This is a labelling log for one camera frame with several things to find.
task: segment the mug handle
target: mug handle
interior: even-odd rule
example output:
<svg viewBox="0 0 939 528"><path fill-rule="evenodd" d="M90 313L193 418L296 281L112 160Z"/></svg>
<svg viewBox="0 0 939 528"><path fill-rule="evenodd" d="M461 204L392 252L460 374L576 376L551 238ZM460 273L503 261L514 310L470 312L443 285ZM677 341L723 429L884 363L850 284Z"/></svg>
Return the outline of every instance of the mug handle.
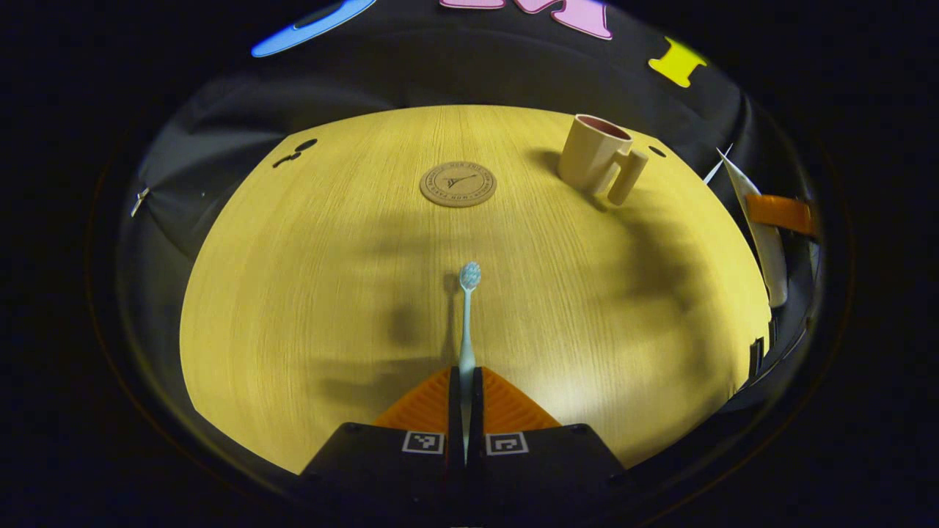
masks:
<svg viewBox="0 0 939 528"><path fill-rule="evenodd" d="M620 176L610 187L607 198L611 203L621 206L626 196L633 190L633 186L636 185L636 180L639 179L639 174L642 173L645 164L649 162L649 156L634 148L628 153L617 150L613 153L613 162L620 166Z"/></svg>

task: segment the pink letter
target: pink letter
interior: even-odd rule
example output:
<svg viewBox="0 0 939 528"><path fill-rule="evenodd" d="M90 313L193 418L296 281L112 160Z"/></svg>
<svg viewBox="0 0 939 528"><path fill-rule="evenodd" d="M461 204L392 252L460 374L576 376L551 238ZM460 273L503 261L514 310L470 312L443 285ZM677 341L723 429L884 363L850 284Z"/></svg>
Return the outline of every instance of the pink letter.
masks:
<svg viewBox="0 0 939 528"><path fill-rule="evenodd" d="M516 4L526 13L533 14L558 1L516 0ZM598 39L613 38L613 34L607 29L606 6L595 0L563 0L563 2L564 7L560 11L551 13L554 20Z"/></svg>
<svg viewBox="0 0 939 528"><path fill-rule="evenodd" d="M505 7L505 0L440 0L440 4L447 8L501 9Z"/></svg>

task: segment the metal clip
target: metal clip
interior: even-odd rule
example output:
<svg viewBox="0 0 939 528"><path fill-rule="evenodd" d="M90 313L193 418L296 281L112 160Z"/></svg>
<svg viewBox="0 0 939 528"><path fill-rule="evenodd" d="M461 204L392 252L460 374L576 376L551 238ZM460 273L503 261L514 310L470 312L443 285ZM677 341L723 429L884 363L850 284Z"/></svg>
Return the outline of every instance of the metal clip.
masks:
<svg viewBox="0 0 939 528"><path fill-rule="evenodd" d="M131 209L131 218L133 218L133 215L137 214L137 210L140 209L140 204L144 203L144 198L146 198L148 194L150 194L149 187L145 188L140 193L137 193L137 202L133 204L133 209Z"/></svg>

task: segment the blue shape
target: blue shape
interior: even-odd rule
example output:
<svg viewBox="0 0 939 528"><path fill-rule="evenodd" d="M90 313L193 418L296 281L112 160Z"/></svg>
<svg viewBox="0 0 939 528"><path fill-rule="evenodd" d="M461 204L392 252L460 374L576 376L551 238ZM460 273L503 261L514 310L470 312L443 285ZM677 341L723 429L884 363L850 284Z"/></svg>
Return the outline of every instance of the blue shape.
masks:
<svg viewBox="0 0 939 528"><path fill-rule="evenodd" d="M254 46L251 55L255 57L278 54L283 50L302 44L309 39L319 37L327 31L346 23L375 4L375 0L345 0L343 5L326 18L297 28L291 24Z"/></svg>

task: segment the yellow letter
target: yellow letter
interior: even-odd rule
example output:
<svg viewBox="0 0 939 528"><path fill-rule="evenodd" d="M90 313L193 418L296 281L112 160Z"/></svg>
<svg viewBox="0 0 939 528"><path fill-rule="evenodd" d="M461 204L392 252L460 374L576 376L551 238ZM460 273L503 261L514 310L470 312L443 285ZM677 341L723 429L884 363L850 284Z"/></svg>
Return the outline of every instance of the yellow letter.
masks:
<svg viewBox="0 0 939 528"><path fill-rule="evenodd" d="M649 60L649 66L665 75L673 83L682 88L691 86L688 75L698 66L707 66L704 59L678 42L665 37L671 46L662 58Z"/></svg>

